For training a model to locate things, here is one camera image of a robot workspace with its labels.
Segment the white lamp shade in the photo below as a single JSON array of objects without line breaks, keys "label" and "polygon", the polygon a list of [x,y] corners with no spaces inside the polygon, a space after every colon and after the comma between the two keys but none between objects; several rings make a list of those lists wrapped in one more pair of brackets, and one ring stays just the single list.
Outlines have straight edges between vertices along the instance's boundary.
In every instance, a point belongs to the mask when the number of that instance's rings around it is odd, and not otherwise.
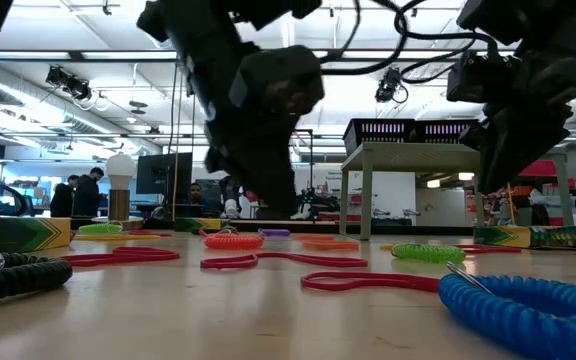
[{"label": "white lamp shade", "polygon": [[128,190],[130,180],[135,174],[135,162],[128,155],[117,154],[106,161],[106,173],[110,178],[110,188],[113,190]]}]

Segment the black basket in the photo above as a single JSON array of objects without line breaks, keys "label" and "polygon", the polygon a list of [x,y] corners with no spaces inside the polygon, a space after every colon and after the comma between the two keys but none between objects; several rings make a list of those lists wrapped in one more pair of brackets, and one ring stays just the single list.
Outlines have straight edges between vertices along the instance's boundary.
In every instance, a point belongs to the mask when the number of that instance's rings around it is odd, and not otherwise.
[{"label": "black basket", "polygon": [[459,135],[479,120],[352,119],[344,133],[348,155],[362,142],[458,144]]},{"label": "black basket", "polygon": [[459,144],[459,135],[479,120],[422,120],[415,121],[416,143]]},{"label": "black basket", "polygon": [[352,154],[362,142],[409,142],[414,119],[352,119],[344,133],[346,153]]}]

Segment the green coiled cord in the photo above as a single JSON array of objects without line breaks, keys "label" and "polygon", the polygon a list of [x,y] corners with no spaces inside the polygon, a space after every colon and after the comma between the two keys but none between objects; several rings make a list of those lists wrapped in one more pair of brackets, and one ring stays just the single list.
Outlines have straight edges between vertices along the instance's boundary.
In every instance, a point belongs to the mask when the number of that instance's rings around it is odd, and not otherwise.
[{"label": "green coiled cord", "polygon": [[82,235],[119,234],[123,230],[124,227],[119,221],[117,221],[117,224],[92,224],[79,227],[79,233]]},{"label": "green coiled cord", "polygon": [[395,245],[392,255],[400,259],[421,260],[430,263],[445,263],[450,261],[461,264],[466,259],[466,252],[454,246],[432,246],[417,244]]}]

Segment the blue coiled cord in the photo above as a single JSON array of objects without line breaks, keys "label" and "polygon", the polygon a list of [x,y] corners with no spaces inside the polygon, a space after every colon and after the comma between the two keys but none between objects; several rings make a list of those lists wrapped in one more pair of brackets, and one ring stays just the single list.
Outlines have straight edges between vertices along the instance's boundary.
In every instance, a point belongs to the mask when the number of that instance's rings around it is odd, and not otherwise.
[{"label": "blue coiled cord", "polygon": [[535,359],[576,360],[576,286],[557,281],[479,276],[488,290],[450,274],[439,297],[482,334]]}]

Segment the computer monitor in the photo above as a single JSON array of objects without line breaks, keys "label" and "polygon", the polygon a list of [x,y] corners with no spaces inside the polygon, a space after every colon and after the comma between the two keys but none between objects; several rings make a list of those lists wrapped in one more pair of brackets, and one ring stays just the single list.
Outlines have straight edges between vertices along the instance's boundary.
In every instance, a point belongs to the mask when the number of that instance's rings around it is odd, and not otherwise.
[{"label": "computer monitor", "polygon": [[140,156],[137,161],[137,194],[162,194],[172,202],[177,162],[177,203],[188,197],[192,177],[192,153]]}]

